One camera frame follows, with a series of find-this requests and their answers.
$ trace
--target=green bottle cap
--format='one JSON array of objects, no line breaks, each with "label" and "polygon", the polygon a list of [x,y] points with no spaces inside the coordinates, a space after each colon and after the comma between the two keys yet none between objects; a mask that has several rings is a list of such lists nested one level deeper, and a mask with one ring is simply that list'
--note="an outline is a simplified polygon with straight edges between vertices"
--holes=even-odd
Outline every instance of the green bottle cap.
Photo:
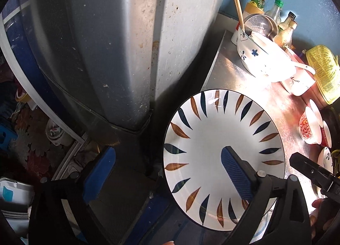
[{"label": "green bottle cap", "polygon": [[276,6],[279,6],[280,8],[283,7],[283,1],[282,0],[275,0],[275,3],[274,3]]}]

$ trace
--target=yellow basket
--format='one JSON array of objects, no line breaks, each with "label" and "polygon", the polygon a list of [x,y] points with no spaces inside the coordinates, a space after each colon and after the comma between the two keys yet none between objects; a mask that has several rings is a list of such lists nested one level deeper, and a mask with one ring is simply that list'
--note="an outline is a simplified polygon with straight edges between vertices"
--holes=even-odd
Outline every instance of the yellow basket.
[{"label": "yellow basket", "polygon": [[314,78],[322,97],[327,104],[332,104],[340,97],[340,67],[338,56],[323,45],[318,45],[306,52],[308,64],[315,69]]}]

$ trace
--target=metal edge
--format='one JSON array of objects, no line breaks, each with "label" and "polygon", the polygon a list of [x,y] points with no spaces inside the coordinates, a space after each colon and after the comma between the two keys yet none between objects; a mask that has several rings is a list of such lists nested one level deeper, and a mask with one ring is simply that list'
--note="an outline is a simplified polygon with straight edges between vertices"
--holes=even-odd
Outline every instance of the metal edge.
[{"label": "metal edge", "polygon": [[6,58],[8,65],[13,71],[15,77],[18,79],[19,83],[23,86],[28,95],[32,98],[32,100],[39,106],[40,109],[44,113],[47,114],[49,118],[51,118],[56,124],[58,124],[66,133],[68,133],[72,138],[80,143],[84,143],[84,139],[82,139],[79,135],[77,135],[69,126],[67,126],[64,121],[62,121],[57,114],[52,111],[52,109],[45,103],[45,101],[41,98],[32,84],[29,82],[25,73],[21,69],[14,53],[12,51],[11,45],[8,41],[7,34],[5,31],[5,26],[3,23],[0,23],[0,47]]},{"label": "metal edge", "polygon": [[201,91],[202,91],[202,90],[205,90],[205,87],[206,87],[206,85],[207,85],[207,83],[208,83],[208,81],[209,81],[210,75],[211,75],[211,73],[212,73],[212,71],[213,71],[213,69],[214,69],[214,66],[215,66],[215,63],[216,63],[216,59],[217,59],[218,54],[220,53],[220,49],[221,49],[221,46],[222,46],[222,43],[223,43],[223,41],[224,41],[224,37],[225,37],[225,34],[226,34],[226,33],[227,33],[227,30],[224,31],[222,40],[221,40],[221,42],[220,42],[220,46],[219,46],[218,49],[217,49],[215,58],[214,58],[214,60],[213,60],[213,63],[211,64],[211,67],[210,67],[210,69],[209,69],[209,72],[208,72],[208,74],[207,74],[207,77],[205,78],[205,81],[204,81],[204,83],[203,83],[203,86],[202,86],[202,88],[201,88]]},{"label": "metal edge", "polygon": [[67,166],[70,163],[70,160],[81,150],[84,148],[84,146],[87,144],[87,141],[89,141],[89,138],[87,134],[83,134],[82,136],[83,142],[75,141],[69,151],[67,152],[66,156],[62,160],[61,164],[58,166],[56,172],[54,173],[52,180],[59,180],[65,173],[65,170]]}]

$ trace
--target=brown leaf pattern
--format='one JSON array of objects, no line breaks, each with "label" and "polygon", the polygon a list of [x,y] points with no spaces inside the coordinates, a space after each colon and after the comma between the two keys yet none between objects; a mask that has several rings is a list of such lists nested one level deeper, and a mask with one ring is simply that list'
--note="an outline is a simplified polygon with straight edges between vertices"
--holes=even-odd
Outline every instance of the brown leaf pattern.
[{"label": "brown leaf pattern", "polygon": [[224,219],[223,219],[223,210],[222,210],[222,199],[217,207],[217,220],[221,224],[222,228],[224,227]]},{"label": "brown leaf pattern", "polygon": [[216,110],[218,112],[218,101],[220,100],[220,90],[217,89],[216,92],[215,92],[215,107],[216,107]]},{"label": "brown leaf pattern", "polygon": [[196,116],[200,118],[200,115],[198,114],[197,106],[196,106],[196,101],[194,97],[190,98],[190,103],[191,103],[191,108],[193,109],[193,113],[196,114]]},{"label": "brown leaf pattern", "polygon": [[187,199],[187,203],[186,203],[186,211],[188,211],[191,208],[191,206],[193,205],[193,202],[195,201],[195,198],[196,198],[199,190],[200,190],[200,187],[189,195],[189,197]]},{"label": "brown leaf pattern", "polygon": [[283,163],[283,161],[279,161],[279,160],[271,160],[271,161],[265,161],[263,162],[264,164],[268,164],[268,165],[278,165]]},{"label": "brown leaf pattern", "polygon": [[176,124],[171,122],[171,127],[172,127],[172,129],[173,129],[173,131],[175,132],[176,135],[183,137],[183,138],[190,138]]},{"label": "brown leaf pattern", "polygon": [[237,102],[236,102],[235,114],[236,114],[238,108],[241,106],[241,103],[242,103],[243,98],[244,98],[244,95],[241,94],[240,97],[238,98]]},{"label": "brown leaf pattern", "polygon": [[248,205],[249,205],[248,202],[246,200],[242,199],[242,207],[244,208],[244,210],[247,209]]},{"label": "brown leaf pattern", "polygon": [[259,111],[257,114],[255,114],[252,121],[250,121],[249,126],[253,125],[256,121],[258,121],[260,119],[261,115],[263,114],[263,112],[264,112],[264,110]]},{"label": "brown leaf pattern", "polygon": [[164,169],[168,170],[168,171],[173,171],[173,170],[177,170],[185,165],[187,165],[188,163],[169,163]]},{"label": "brown leaf pattern", "polygon": [[277,135],[278,135],[278,133],[269,134],[269,135],[265,136],[263,139],[261,139],[259,142],[271,140],[272,138],[276,137]]}]

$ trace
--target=bottle label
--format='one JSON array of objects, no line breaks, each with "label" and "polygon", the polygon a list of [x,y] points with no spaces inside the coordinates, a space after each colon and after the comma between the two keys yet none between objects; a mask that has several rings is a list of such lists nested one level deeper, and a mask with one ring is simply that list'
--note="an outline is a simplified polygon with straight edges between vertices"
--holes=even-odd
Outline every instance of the bottle label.
[{"label": "bottle label", "polygon": [[263,10],[266,0],[251,0],[249,3]]}]

